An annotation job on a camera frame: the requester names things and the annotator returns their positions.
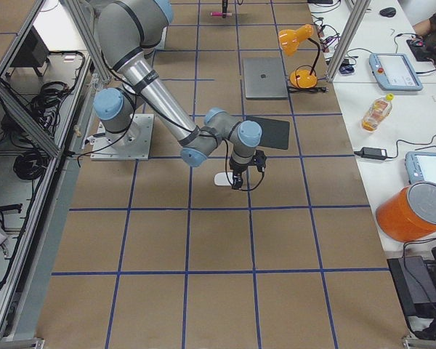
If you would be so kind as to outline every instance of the orange desk lamp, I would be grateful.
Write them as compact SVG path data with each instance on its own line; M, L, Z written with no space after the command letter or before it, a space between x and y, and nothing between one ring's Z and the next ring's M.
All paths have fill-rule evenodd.
M283 49L284 53L288 56L292 56L298 50L299 45L305 40L312 42L318 48L315 62L313 62L310 70L297 69L289 76L292 86L299 89L312 88L318 82L317 76L315 75L315 66L320 57L320 45L318 42L310 38L312 35L313 27L310 24L306 24L296 31L292 29L284 29L278 33L278 40L281 49Z

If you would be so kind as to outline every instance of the brown paper floor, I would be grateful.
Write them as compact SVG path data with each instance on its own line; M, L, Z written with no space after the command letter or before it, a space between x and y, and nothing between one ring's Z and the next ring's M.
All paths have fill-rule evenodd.
M401 348L406 333L334 89L243 98L242 59L282 57L277 32L311 23L306 4L173 4L154 68L197 124L289 121L250 193L214 186L225 148L197 169L159 120L148 162L84 159L37 335L57 348ZM323 61L317 66L326 69ZM259 179L249 172L251 186Z

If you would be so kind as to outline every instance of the plastic bottle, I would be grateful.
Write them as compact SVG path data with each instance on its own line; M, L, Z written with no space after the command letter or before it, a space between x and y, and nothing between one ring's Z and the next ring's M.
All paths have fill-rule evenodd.
M375 100L363 117L362 127L367 131L374 131L391 112L393 98L394 95L388 93L386 97Z

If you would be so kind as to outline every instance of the metal mounting plate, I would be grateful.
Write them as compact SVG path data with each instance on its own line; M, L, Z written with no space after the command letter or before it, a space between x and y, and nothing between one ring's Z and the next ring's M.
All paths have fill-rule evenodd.
M91 154L91 159L94 161L148 160L153 131L153 114L135 114L132 122L141 129L140 136L135 140L135 144L119 150L111 146L107 147L100 153ZM97 129L97 133L101 132L105 132L102 123ZM96 138L92 150L97 151L107 145L109 143L105 137Z

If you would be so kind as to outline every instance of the bucket lid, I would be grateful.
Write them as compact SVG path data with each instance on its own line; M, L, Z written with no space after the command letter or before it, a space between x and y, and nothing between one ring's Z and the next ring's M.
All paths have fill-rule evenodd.
M436 224L436 184L417 182L407 192L408 204L421 219Z

